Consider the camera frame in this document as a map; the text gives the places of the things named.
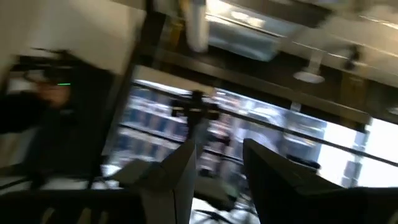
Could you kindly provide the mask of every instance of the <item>ceiling light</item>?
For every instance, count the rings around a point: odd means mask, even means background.
[[[313,83],[313,84],[317,84],[317,83],[321,83],[321,82],[325,81],[325,78],[323,78],[322,76],[320,76],[316,73],[306,72],[306,71],[297,72],[293,75],[293,77],[300,81],[303,81],[306,83]]]
[[[242,21],[246,21],[246,19],[249,18],[249,16],[247,14],[242,13],[242,12],[231,12],[231,16],[235,19],[239,19]]]
[[[226,13],[231,9],[231,5],[220,0],[207,0],[207,11],[211,14]]]
[[[325,81],[325,78],[320,76],[319,73],[319,67],[322,62],[322,57],[323,57],[323,51],[319,49],[315,49],[311,55],[311,60],[310,64],[308,67],[300,72],[296,72],[293,77],[306,82],[306,83],[321,83]]]
[[[261,28],[264,26],[264,24],[266,23],[265,21],[263,21],[262,19],[258,19],[258,18],[253,18],[250,17],[249,19],[247,19],[246,21],[250,26],[254,26],[257,28]]]

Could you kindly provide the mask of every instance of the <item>pipe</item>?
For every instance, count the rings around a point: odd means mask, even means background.
[[[190,0],[185,11],[185,19],[188,46],[196,52],[206,52],[209,37],[206,0]]]

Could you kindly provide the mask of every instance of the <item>metal bar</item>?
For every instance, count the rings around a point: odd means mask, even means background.
[[[24,183],[24,182],[28,182],[28,181],[30,181],[30,179],[27,178],[27,177],[21,178],[19,180],[15,180],[15,181],[12,181],[10,183],[7,183],[7,184],[4,184],[4,185],[0,186],[0,190],[5,190],[5,189],[8,189],[10,187],[13,187],[13,186],[16,186],[18,184],[21,184],[21,183]]]
[[[139,84],[139,85],[140,85],[141,88],[147,88],[149,90],[155,89],[153,87],[145,86],[145,85],[142,85],[142,84]],[[178,95],[174,95],[173,93],[169,93],[169,92],[166,92],[166,91],[163,91],[163,90],[159,90],[159,89],[156,89],[156,92],[168,95],[168,96],[170,96],[172,98],[181,97],[181,96],[178,96]],[[245,115],[242,115],[242,114],[239,114],[239,113],[235,113],[233,111],[229,111],[229,110],[226,110],[226,109],[223,109],[223,108],[220,108],[220,112],[224,113],[224,114],[231,115],[231,116],[233,116],[235,118],[239,118],[239,119],[242,119],[242,120],[245,120],[245,121],[249,121],[249,122],[261,125],[261,126],[265,126],[267,128],[274,129],[276,131],[280,131],[282,133],[285,131],[284,127],[276,126],[274,124],[270,124],[270,123],[267,123],[265,121],[260,121],[260,120],[258,120],[256,118],[250,118],[248,116],[245,116]],[[396,162],[392,162],[392,161],[389,161],[387,159],[383,159],[383,158],[368,154],[366,152],[357,151],[357,150],[349,148],[349,147],[340,146],[339,144],[335,144],[335,143],[326,141],[324,139],[320,139],[320,138],[316,138],[316,137],[313,137],[313,136],[310,136],[310,135],[307,135],[307,134],[304,134],[304,133],[300,133],[298,131],[289,130],[289,134],[292,134],[292,135],[300,137],[300,138],[308,139],[308,140],[311,140],[311,141],[316,142],[316,143],[324,144],[326,146],[331,146],[331,147],[334,147],[336,149],[340,149],[342,151],[349,152],[349,153],[352,153],[352,154],[357,155],[357,156],[367,157],[367,158],[370,158],[370,159],[374,159],[375,161],[383,162],[383,163],[389,164],[391,166],[398,167],[398,163],[396,163]]]
[[[147,131],[145,129],[141,129],[141,128],[130,126],[130,125],[126,125],[126,124],[119,124],[119,126],[121,128],[127,128],[127,129],[131,129],[131,130],[134,130],[134,131],[139,131],[139,132],[142,132],[144,134],[148,134],[150,136],[153,136],[155,138],[160,138],[160,139],[163,139],[163,140],[166,140],[166,141],[170,141],[170,142],[173,142],[173,143],[177,143],[177,144],[182,144],[184,142],[184,141],[179,141],[179,140],[176,140],[176,139],[172,139],[172,138],[170,138],[168,136],[164,136],[164,135],[157,134],[157,133],[152,133],[152,132]],[[212,149],[203,149],[203,152],[207,152],[207,153],[209,153],[211,155],[221,157],[222,160],[231,161],[231,162],[233,162],[235,164],[239,164],[239,165],[243,164],[243,160],[240,159],[240,158],[237,158],[237,157],[234,157],[234,156],[229,156],[229,155],[226,155],[226,154],[222,154],[222,153],[214,151]]]

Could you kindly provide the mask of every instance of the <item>handrail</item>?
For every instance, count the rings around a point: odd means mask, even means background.
[[[167,91],[156,89],[156,88],[153,88],[151,86],[146,86],[146,85],[138,84],[138,83],[132,83],[132,85],[139,86],[141,88],[145,88],[145,89],[148,89],[148,90],[152,90],[152,91],[155,91],[157,93],[160,93],[160,94],[163,94],[163,95],[167,95],[167,96],[169,96],[171,98],[184,99],[183,96],[175,95],[173,93],[169,93]],[[324,139],[316,138],[316,137],[313,137],[313,136],[310,136],[310,135],[307,135],[307,134],[304,134],[304,133],[300,133],[298,131],[289,130],[289,129],[286,129],[286,128],[283,128],[283,127],[280,127],[280,126],[276,126],[274,124],[270,124],[270,123],[267,123],[265,121],[258,120],[256,118],[251,118],[251,117],[239,114],[239,113],[235,113],[233,111],[229,111],[229,110],[226,110],[226,109],[223,109],[223,108],[220,108],[220,112],[224,113],[224,114],[228,114],[228,115],[234,116],[235,118],[239,118],[239,119],[242,119],[242,120],[245,120],[245,121],[249,121],[249,122],[261,125],[261,126],[265,126],[267,128],[274,129],[276,131],[280,131],[280,132],[288,131],[289,134],[297,136],[297,137],[300,137],[300,138],[308,139],[308,140],[311,140],[313,142],[324,144],[326,146],[330,146],[330,147],[333,147],[333,148],[336,148],[336,149],[339,149],[339,150],[342,150],[342,151],[345,151],[345,152],[348,152],[348,153],[352,153],[352,154],[357,155],[357,156],[370,158],[370,159],[373,159],[375,161],[383,162],[383,163],[389,164],[391,166],[398,167],[398,163],[396,163],[396,162],[392,162],[392,161],[389,161],[387,159],[383,159],[383,158],[368,154],[368,153],[363,152],[363,151],[358,151],[358,150],[352,149],[350,147],[341,146],[339,144],[335,144],[335,143],[332,143],[330,141],[326,141]]]
[[[164,135],[161,135],[161,134],[157,134],[157,133],[153,133],[153,132],[150,132],[148,130],[145,130],[145,129],[142,129],[142,128],[139,128],[139,127],[135,127],[135,126],[130,126],[130,125],[126,125],[126,124],[120,124],[119,126],[121,128],[127,128],[127,129],[131,129],[131,130],[134,130],[134,131],[139,131],[139,132],[142,132],[144,134],[148,134],[150,136],[153,136],[155,138],[160,138],[160,139],[163,139],[163,140],[166,140],[166,141],[170,141],[170,142],[173,142],[173,143],[182,144],[184,142],[183,140],[179,141],[179,140],[176,140],[176,139],[172,139],[170,137],[167,137],[167,136],[164,136]],[[243,160],[240,159],[240,158],[237,158],[237,157],[234,157],[234,156],[229,156],[229,155],[226,155],[226,154],[222,154],[220,152],[217,152],[217,151],[214,151],[214,150],[211,150],[211,149],[203,149],[203,152],[207,152],[207,153],[209,153],[211,155],[218,156],[218,157],[222,158],[222,160],[231,161],[231,162],[239,164],[239,165],[243,164]]]

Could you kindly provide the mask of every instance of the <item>fluorescent light fixture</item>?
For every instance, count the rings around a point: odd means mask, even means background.
[[[231,9],[231,5],[220,0],[207,0],[207,11],[210,14],[222,14]]]
[[[325,78],[323,78],[320,75],[317,75],[315,73],[311,73],[311,72],[306,72],[306,71],[301,71],[301,72],[297,72],[293,75],[294,78],[306,82],[306,83],[313,83],[313,84],[317,84],[317,83],[321,83],[323,81],[325,81]]]
[[[245,14],[245,13],[235,12],[235,11],[231,12],[231,16],[233,18],[235,18],[235,19],[239,19],[239,20],[242,20],[242,21],[246,21],[246,19],[249,18],[249,16],[247,14]]]
[[[231,16],[234,19],[236,19],[236,20],[239,20],[241,22],[245,22],[245,23],[249,24],[250,26],[253,26],[253,27],[256,27],[256,28],[262,28],[263,25],[266,23],[262,19],[258,19],[258,18],[255,18],[255,17],[248,16],[247,14],[242,13],[242,12],[232,11],[231,12]]]
[[[249,19],[247,19],[246,22],[247,22],[250,26],[257,27],[257,28],[263,27],[264,24],[266,23],[266,22],[263,21],[262,19],[258,19],[258,18],[254,18],[254,17],[250,17]]]

